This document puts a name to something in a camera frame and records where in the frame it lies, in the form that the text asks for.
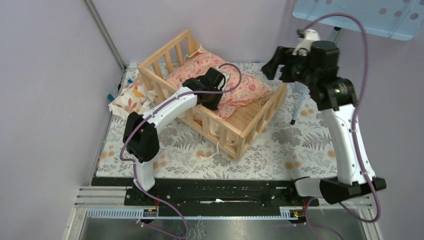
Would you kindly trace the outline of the pink patterned bed cushion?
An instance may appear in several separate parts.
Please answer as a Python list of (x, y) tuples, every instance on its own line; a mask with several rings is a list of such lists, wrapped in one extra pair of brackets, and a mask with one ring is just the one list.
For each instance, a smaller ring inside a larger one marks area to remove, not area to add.
[[(218, 55), (209, 51), (202, 51), (183, 66), (175, 69), (166, 77), (165, 81), (178, 89), (185, 80), (204, 75), (209, 68), (218, 68), (225, 62)], [(273, 90), (267, 84), (243, 72), (240, 85), (237, 89), (223, 94), (214, 113), (226, 120), (240, 107), (248, 105), (258, 98), (267, 97), (272, 93)]]

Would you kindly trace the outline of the wooden pet bed frame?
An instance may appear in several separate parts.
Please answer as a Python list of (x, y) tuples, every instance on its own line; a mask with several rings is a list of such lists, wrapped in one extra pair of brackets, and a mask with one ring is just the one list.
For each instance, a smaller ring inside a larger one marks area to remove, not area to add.
[[(178, 89), (168, 83), (166, 77), (203, 51), (207, 50), (204, 50), (186, 29), (138, 65), (140, 76), (147, 88), (156, 91), (156, 103), (162, 103)], [(242, 81), (242, 75), (239, 75), (234, 67), (225, 66), (223, 70), (230, 75), (228, 88), (234, 87), (239, 80)], [(202, 105), (186, 110), (179, 115), (179, 119), (217, 144), (220, 151), (239, 160), (286, 99), (287, 84), (282, 83), (278, 88), (271, 90), (272, 94), (241, 106), (227, 119), (222, 119)]]

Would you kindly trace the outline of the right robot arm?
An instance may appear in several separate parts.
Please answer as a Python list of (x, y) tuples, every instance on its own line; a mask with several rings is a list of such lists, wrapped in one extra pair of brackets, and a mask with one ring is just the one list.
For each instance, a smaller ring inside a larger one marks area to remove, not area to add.
[(295, 179), (287, 191), (287, 201), (301, 205), (307, 197), (337, 204), (386, 188), (386, 181), (377, 177), (370, 165), (355, 110), (359, 105), (353, 83), (338, 76), (339, 48), (332, 41), (322, 40), (313, 29), (297, 32), (296, 47), (277, 47), (273, 57), (261, 69), (269, 80), (277, 71), (285, 83), (305, 85), (311, 99), (321, 112), (336, 154), (337, 175)]

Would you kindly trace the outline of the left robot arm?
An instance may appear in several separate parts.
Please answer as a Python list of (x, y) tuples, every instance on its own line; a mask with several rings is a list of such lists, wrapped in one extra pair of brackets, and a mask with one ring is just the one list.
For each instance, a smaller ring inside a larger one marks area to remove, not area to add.
[(212, 110), (225, 93), (230, 75), (210, 67), (205, 74), (186, 79), (182, 86), (156, 107), (139, 114), (132, 112), (126, 119), (121, 161), (133, 164), (136, 199), (144, 206), (152, 204), (155, 192), (153, 159), (159, 153), (159, 133), (174, 119), (197, 105)]

